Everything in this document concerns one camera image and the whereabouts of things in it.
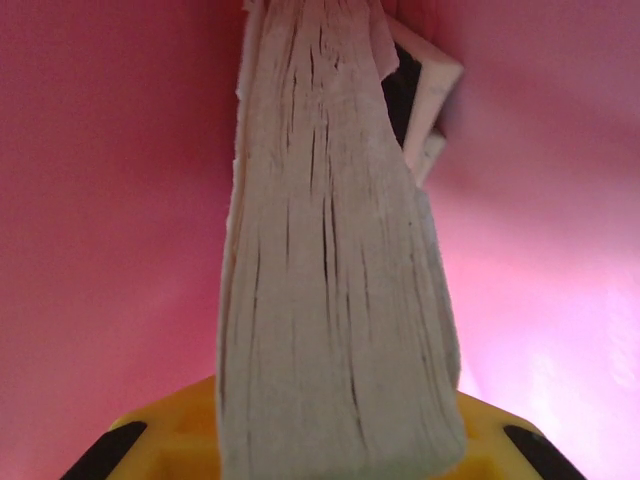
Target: pink background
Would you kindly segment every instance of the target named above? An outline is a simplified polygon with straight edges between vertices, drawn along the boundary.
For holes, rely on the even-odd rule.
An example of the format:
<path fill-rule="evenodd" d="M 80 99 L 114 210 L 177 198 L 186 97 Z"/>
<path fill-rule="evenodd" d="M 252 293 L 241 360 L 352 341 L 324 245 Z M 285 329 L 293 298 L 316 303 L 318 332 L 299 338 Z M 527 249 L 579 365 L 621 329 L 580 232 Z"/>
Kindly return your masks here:
<path fill-rule="evenodd" d="M 213 372 L 239 4 L 3 3 L 0 478 Z M 640 3 L 397 12 L 467 69 L 428 182 L 463 389 L 640 478 Z"/>

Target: pink wall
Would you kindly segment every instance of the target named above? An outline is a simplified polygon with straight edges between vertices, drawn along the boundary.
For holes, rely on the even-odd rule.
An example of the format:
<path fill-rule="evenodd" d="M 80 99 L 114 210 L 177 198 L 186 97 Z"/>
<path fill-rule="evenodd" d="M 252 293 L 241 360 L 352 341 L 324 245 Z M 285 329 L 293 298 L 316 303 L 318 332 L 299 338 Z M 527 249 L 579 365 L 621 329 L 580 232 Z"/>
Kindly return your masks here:
<path fill-rule="evenodd" d="M 56 478 L 214 362 L 239 7 L 54 3 L 0 15 L 7 480 Z M 640 478 L 640 4 L 413 9 L 467 67 L 428 185 L 465 388 L 591 479 Z"/>

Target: yellow object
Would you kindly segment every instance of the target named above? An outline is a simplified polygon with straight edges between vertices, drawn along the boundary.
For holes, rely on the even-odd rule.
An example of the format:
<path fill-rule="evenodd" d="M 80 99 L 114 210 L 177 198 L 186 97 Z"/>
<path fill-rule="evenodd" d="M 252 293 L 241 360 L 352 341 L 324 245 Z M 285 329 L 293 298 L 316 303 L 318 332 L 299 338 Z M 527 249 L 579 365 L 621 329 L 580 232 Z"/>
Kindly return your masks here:
<path fill-rule="evenodd" d="M 107 470 L 111 471 L 110 474 L 93 478 L 219 479 L 220 457 L 213 399 L 214 378 L 209 377 L 125 415 L 112 425 L 112 431 L 131 422 L 144 422 L 146 428 L 133 440 L 128 451 L 125 447 L 126 454 L 115 461 L 117 466 Z M 503 430 L 505 425 L 516 425 L 540 434 L 536 427 L 462 393 L 458 395 L 458 401 L 469 437 L 467 455 L 454 471 L 438 477 L 438 480 L 542 479 Z M 82 477 L 71 475 L 63 478 Z"/>

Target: black object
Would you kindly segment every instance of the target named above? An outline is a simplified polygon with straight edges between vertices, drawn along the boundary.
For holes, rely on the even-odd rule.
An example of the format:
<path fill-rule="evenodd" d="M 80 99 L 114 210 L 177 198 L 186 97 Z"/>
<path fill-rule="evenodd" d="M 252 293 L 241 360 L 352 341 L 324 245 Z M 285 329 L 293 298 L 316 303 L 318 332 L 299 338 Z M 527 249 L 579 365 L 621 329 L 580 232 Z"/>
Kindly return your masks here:
<path fill-rule="evenodd" d="M 106 480 L 146 428 L 130 422 L 105 433 L 60 480 Z"/>
<path fill-rule="evenodd" d="M 543 480 L 587 480 L 560 450 L 542 435 L 515 425 L 504 427 L 504 433 Z"/>
<path fill-rule="evenodd" d="M 422 64 L 414 60 L 398 44 L 396 44 L 396 52 L 400 59 L 400 67 L 382 81 L 382 90 L 393 133 L 400 146 L 403 147 L 409 128 L 413 100 L 422 72 Z"/>

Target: yellow plastic base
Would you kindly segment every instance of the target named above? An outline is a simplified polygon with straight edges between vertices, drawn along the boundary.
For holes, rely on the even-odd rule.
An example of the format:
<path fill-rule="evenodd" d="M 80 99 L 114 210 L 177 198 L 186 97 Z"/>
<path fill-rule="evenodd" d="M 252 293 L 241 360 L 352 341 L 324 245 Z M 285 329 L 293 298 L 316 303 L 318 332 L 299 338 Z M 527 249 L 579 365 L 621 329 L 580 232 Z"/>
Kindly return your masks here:
<path fill-rule="evenodd" d="M 146 430 L 111 472 L 109 480 L 218 480 L 214 378 L 209 377 L 116 421 Z M 473 397 L 458 395 L 469 448 L 464 460 L 438 480 L 540 480 L 503 431 L 517 425 L 540 433 L 531 423 Z"/>

